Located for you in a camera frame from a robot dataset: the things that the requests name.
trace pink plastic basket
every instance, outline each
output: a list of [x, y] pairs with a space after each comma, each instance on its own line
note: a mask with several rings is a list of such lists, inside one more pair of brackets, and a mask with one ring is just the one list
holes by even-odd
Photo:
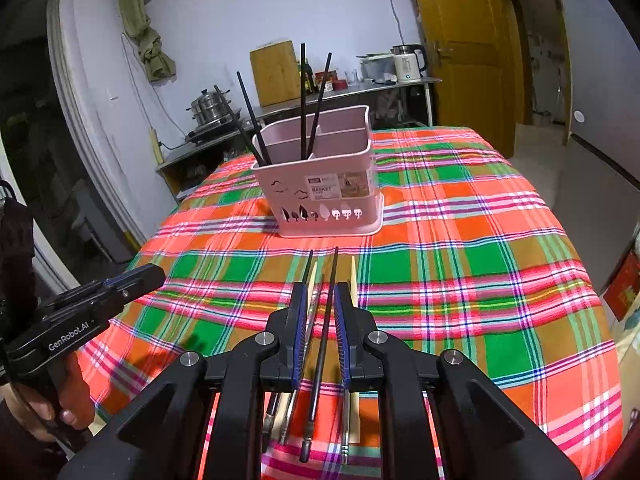
[[[313, 114], [306, 116], [307, 145]], [[280, 236], [371, 235], [384, 198], [371, 147], [369, 107], [320, 113], [314, 150], [300, 160], [300, 118], [269, 124], [262, 137], [272, 165], [252, 165]], [[256, 137], [254, 146], [260, 152]]]

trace white wall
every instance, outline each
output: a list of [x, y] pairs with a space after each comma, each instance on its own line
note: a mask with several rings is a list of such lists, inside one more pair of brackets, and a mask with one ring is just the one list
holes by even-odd
[[[110, 181], [146, 238], [175, 208], [156, 161], [148, 126], [127, 68], [116, 0], [60, 0], [71, 77], [85, 106], [85, 127]], [[169, 145], [182, 136], [160, 111], [142, 68], [130, 63], [151, 123]]]
[[[393, 0], [405, 43], [419, 43], [410, 0]], [[332, 69], [359, 67], [357, 55], [388, 51], [401, 43], [389, 0], [152, 0], [146, 6], [162, 49], [176, 63], [177, 76], [159, 86], [174, 120], [185, 131], [196, 126], [185, 110], [200, 90], [231, 88], [244, 108], [236, 70], [258, 105], [249, 52], [276, 40], [292, 40], [296, 54], [305, 41], [315, 72], [333, 53]]]

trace finger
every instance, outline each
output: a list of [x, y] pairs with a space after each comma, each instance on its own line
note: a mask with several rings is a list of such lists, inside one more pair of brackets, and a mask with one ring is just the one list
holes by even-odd
[[67, 377], [58, 400], [62, 411], [60, 420], [76, 430], [84, 430], [95, 418], [95, 406], [91, 400], [89, 385], [82, 378], [82, 370], [75, 352], [65, 361]]
[[37, 391], [29, 388], [28, 386], [24, 386], [23, 384], [17, 384], [15, 388], [20, 392], [22, 400], [28, 403], [40, 418], [43, 420], [53, 420], [56, 414], [53, 411], [53, 406], [47, 399], [41, 396]]

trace table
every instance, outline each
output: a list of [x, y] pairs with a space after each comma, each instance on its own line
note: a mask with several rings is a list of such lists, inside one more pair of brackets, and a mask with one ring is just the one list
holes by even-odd
[[[184, 200], [136, 256], [164, 287], [131, 303], [81, 351], [108, 417], [180, 352], [222, 352], [287, 304], [309, 249], [356, 259], [360, 306], [409, 346], [457, 348], [503, 388], [587, 477], [622, 438], [616, 351], [598, 297], [560, 224], [531, 184], [466, 128], [374, 133], [384, 225], [371, 237], [280, 238], [243, 156]], [[338, 278], [349, 272], [338, 264]], [[321, 318], [316, 321], [319, 333]], [[312, 340], [315, 362], [318, 340]], [[298, 462], [310, 390], [305, 371], [292, 436], [263, 455], [264, 478], [376, 478], [378, 406], [360, 394], [350, 463], [338, 464], [340, 388], [330, 341], [308, 465]]]
[[[424, 99], [426, 101], [427, 108], [427, 117], [428, 117], [428, 126], [433, 126], [433, 107], [431, 105], [431, 89], [430, 85], [434, 83], [439, 83], [442, 79], [437, 77], [423, 77], [420, 80], [416, 81], [398, 81], [395, 85], [383, 85], [379, 83], [372, 83], [369, 81], [361, 81], [357, 83], [353, 83], [349, 85], [348, 88], [344, 90], [332, 90], [330, 92], [325, 92], [322, 96], [322, 102], [331, 101], [333, 99], [344, 98], [347, 96], [353, 96], [358, 94], [366, 94], [369, 92], [380, 92], [382, 90], [392, 90], [394, 88], [405, 88], [409, 86], [421, 85], [424, 86]], [[306, 104], [314, 104], [318, 102], [318, 94], [309, 95], [306, 98]], [[271, 115], [285, 112], [287, 110], [295, 110], [300, 107], [300, 99], [291, 99], [289, 101], [284, 101], [283, 103], [276, 103], [273, 105], [265, 106], [265, 107], [257, 107], [254, 108], [255, 116], [259, 119], [264, 119]]]

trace cutting board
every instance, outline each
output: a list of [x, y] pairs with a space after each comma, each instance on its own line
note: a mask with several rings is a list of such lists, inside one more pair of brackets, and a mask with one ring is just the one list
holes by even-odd
[[260, 106], [300, 99], [300, 73], [293, 42], [252, 50], [250, 58]]

